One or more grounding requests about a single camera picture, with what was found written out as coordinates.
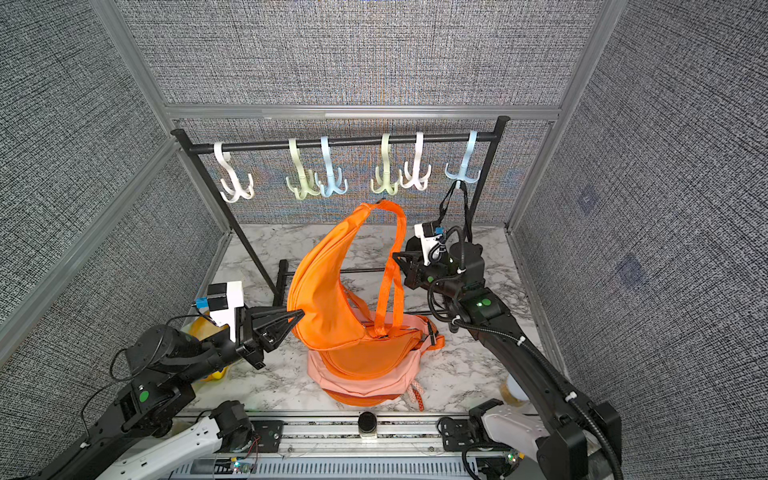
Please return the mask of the pink sling bag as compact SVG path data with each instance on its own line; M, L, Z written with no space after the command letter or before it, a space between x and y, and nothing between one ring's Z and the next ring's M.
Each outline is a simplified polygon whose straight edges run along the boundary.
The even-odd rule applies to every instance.
M421 404L424 389L416 380L421 359L427 351L444 346L432 321L407 314L393 336L344 349L309 351L307 372L324 391L357 397L405 395Z

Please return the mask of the light blue hook far right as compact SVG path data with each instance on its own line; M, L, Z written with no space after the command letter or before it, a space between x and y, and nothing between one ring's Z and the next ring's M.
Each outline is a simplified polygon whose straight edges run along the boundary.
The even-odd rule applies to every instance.
M462 160L461 160L461 163L460 163L460 166L459 166L459 170L458 170L457 173L450 173L448 171L449 165L445 166L444 174L445 174L445 176L448 179L453 180L453 181L464 182L466 184L475 184L475 183L477 183L479 181L480 174L477 174L475 177L472 177L469 174L469 164L470 164L471 157L472 157L472 155L473 155L473 153L475 151L475 147L476 147L476 143L477 143L477 136L478 136L478 132L477 131L475 131L475 130L471 130L470 131L469 136L468 136L468 141L466 143L465 152L464 152L464 155L462 157Z

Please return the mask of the pale green hook right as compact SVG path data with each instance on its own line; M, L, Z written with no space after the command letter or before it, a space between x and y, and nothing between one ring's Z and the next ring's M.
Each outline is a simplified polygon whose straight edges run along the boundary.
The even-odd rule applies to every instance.
M394 196L399 191L399 181L393 180L391 175L390 154L390 134L385 133L380 144L381 164L375 167L374 178L370 180L370 190L374 194L386 193Z

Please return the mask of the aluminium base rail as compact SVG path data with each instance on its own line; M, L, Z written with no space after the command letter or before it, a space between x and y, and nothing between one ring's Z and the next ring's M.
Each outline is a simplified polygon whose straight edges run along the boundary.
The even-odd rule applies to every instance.
M160 479L539 479L528 458L518 468L512 451L481 448L467 455L450 444L449 427L467 416L379 412L365 432L359 412L252 413L257 444L197 453Z

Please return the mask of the orange sling bag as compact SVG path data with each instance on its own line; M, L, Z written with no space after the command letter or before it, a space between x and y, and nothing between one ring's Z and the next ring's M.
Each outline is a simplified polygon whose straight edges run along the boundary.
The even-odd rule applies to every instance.
M304 312L294 334L312 350L343 349L405 334L405 293L400 268L393 258L386 261L375 311L370 311L367 304L348 292L341 282L346 255L375 210L395 215L396 234L390 252L398 252L407 228L402 207L389 200L363 203L304 257L293 276L287 307Z
M404 311L401 287L395 289L391 311L383 307L371 312L356 294L342 292L363 337L348 346L310 351L308 374L322 388L361 397L381 395L387 388L403 390L415 379L424 354L445 346L433 322Z
M328 394L332 399L342 404L345 404L348 406L354 406L354 407L373 407L376 405L383 404L385 401L394 401L401 398L401 395L357 397L357 396L352 396L352 395L343 394L339 392L333 392L330 390L325 390L325 393Z

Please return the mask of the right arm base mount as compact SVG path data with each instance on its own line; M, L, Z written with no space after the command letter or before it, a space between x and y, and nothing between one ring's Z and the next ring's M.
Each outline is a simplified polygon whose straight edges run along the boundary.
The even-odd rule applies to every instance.
M436 423L443 449L461 454L472 479L506 479L522 461L534 459L537 440L548 436L535 413L491 399L472 408L466 418L443 416Z

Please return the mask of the light blue hook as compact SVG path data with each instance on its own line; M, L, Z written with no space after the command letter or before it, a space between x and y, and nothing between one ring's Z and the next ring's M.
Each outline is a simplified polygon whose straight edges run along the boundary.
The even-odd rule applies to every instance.
M334 169L331 159L329 138L323 136L320 139L320 144L326 174L326 180L324 182L319 179L318 175L315 175L315 182L320 190L320 194L324 198L329 198L333 195L344 195L348 191L348 180L343 178L342 170L340 168Z
M472 157L472 155L473 155L473 153L475 151L475 147L476 147L476 143L477 143L477 136L478 136L478 132L477 131L475 131L475 130L471 130L470 131L469 136L468 136L468 141L466 143L465 152L464 152L464 155L462 157L462 160L461 160L461 163L460 163L460 166L459 166L459 170L458 170L457 173L450 173L448 171L449 165L445 166L444 174L445 174L445 176L448 179L453 180L453 181L464 182L466 184L475 184L475 183L477 183L479 181L480 174L477 174L475 177L472 177L469 174L469 164L470 164L471 157Z

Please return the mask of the pale green hook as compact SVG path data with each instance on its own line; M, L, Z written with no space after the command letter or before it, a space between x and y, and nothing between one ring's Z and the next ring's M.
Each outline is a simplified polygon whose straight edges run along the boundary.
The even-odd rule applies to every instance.
M390 134L385 133L380 144L381 164L375 167L374 178L370 180L370 190L374 194L386 193L394 196L399 191L399 181L393 180L391 175L390 154Z
M290 178L286 177L286 186L299 201L305 200L308 196L319 196L321 192L315 183L314 172L311 169L307 170L301 161L297 139L290 138L288 140L288 147L292 163L296 170L298 185L292 185Z

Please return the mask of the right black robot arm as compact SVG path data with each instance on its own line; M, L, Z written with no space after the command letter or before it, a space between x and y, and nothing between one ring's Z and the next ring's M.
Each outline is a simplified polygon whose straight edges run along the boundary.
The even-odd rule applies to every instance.
M594 403L524 334L510 308L486 284L481 246L457 242L435 260L420 250L391 258L408 288L425 290L429 301L442 298L445 311L436 319L452 331L469 331L536 410L536 417L527 417L497 405L482 413L482 429L492 445L534 456L548 479L623 478L618 412L607 402Z

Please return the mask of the pale green plate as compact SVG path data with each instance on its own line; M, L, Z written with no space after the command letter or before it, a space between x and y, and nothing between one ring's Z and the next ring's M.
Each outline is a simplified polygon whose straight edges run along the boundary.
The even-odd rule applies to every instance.
M222 370L215 371L209 375L207 375L205 378L202 379L203 382L214 382L223 380L228 372L228 367L223 368Z

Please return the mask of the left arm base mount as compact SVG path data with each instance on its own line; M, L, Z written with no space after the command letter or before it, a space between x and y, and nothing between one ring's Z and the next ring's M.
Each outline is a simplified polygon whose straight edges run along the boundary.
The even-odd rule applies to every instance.
M276 453L283 430L282 420L253 420L242 403L226 401L180 433L115 461L98 479L159 479L206 455Z

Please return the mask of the light blue hook centre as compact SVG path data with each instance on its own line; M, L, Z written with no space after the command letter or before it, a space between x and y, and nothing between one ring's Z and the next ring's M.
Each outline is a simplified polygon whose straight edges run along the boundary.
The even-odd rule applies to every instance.
M329 138L323 136L320 139L320 144L326 174L326 180L324 182L319 179L318 175L315 175L315 182L320 190L320 194L324 198L329 198L333 195L344 195L348 191L348 180L343 178L342 170L340 168L334 169L331 159Z

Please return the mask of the black knob on rail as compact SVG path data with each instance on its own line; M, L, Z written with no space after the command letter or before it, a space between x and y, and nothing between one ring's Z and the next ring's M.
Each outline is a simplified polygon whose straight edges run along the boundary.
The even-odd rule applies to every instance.
M377 436L378 418L370 411L362 412L357 419L358 433L361 438L375 438Z

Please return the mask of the white hook right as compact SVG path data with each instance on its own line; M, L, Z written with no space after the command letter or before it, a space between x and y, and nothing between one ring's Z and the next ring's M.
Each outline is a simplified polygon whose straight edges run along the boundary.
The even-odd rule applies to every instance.
M414 158L411 163L405 162L403 169L399 171L399 185L403 189L415 188L425 191L428 188L432 167L427 166L426 173L421 175L421 161L424 148L424 133L417 132L414 144Z

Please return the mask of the white hook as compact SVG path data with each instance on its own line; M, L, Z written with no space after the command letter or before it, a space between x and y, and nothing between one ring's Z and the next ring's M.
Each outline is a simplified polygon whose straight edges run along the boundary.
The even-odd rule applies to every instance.
M213 147L213 153L217 163L225 170L229 177L229 181L224 179L220 180L222 188L222 199L229 204L237 203L239 200L251 200L254 197L254 181L251 174L247 175L248 185L244 187L238 175L231 165L231 154L223 150L223 143L216 142Z
M403 169L399 171L399 185L403 189L415 188L425 191L428 188L432 167L427 166L426 173L421 175L421 161L424 148L424 133L417 132L414 144L414 158L411 163L405 162Z

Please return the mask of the black garment rack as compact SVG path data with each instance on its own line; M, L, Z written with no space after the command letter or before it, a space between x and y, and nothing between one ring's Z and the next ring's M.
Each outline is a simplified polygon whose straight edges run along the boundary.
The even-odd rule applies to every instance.
M467 222L470 226L472 224L472 221L474 220L476 210L479 206L482 192L486 184L488 175L490 173L491 166L495 159L498 146L501 143L501 140L504 135L505 127L510 121L511 121L511 117L509 116L506 116L506 115L498 116L496 119L493 131L479 132L476 136L477 142L489 143L489 146L485 155L485 160L480 170L480 176L479 176L478 182L475 184L476 186L474 187L474 192L473 192L471 202L469 203L466 211L465 218L467 219ZM273 295L273 300L272 300L273 306L282 305L285 300L285 292L287 288L288 277L289 275L293 275L295 272L291 272L288 270L287 260L280 260L278 264L278 273L277 273L276 279L273 280L269 275L268 271L266 270L263 263L261 262L258 254L255 252L253 246L247 239L234 213L232 212L230 207L227 206L223 198L220 197L219 195L220 192L218 188L215 186L212 177L210 176L202 160L200 159L201 154L213 154L214 145L210 143L195 144L190 140L185 130L180 128L171 130L170 135L172 136L173 139L175 139L179 143L182 151L186 154L186 156L191 161L194 169L197 171L197 173L201 177L208 191L212 195L214 195L214 201L216 202L216 205L218 206L218 208L221 210L222 214L225 217L225 222L226 222L225 224L227 225L229 230L231 230L236 234L241 244L245 247L246 252L249 254L251 260L259 270L267 287L271 290ZM464 135L464 134L456 134L456 133L429 134L424 137L424 142L425 143L459 143L459 142L468 141L469 137L470 137L469 134ZM415 134L414 135L396 135L394 137L390 137L390 144L395 144L395 145L414 144L415 145L416 140L417 138ZM380 146L380 144L381 144L380 137L347 137L347 138L329 139L330 147L343 148L343 147L362 147L362 146L373 146L373 145ZM321 140L320 139L298 140L297 147L299 149L320 148ZM258 142L230 143L230 144L224 144L222 146L222 149L223 149L222 153L289 150L289 141L288 140L280 140L280 141L267 140L267 141L258 141ZM368 272L383 272L383 268L352 269L352 270L346 271L345 273L368 273Z

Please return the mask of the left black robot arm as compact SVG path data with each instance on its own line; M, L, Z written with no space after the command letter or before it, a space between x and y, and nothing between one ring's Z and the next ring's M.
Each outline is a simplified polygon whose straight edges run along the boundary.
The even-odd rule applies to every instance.
M95 479L148 436L160 437L195 398L193 384L245 360L264 367L304 311L238 307L233 327L202 340L168 322L146 330L125 350L130 374L103 414L34 479Z

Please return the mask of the white hook far left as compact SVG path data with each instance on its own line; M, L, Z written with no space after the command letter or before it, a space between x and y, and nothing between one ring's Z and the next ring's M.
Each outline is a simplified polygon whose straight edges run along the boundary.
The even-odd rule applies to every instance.
M222 188L222 199L229 204L237 203L239 200L251 200L254 197L254 181L251 174L247 175L248 185L244 187L238 175L231 165L231 154L223 150L223 143L216 142L213 147L213 153L217 163L225 170L229 177L229 181L224 179L220 180Z

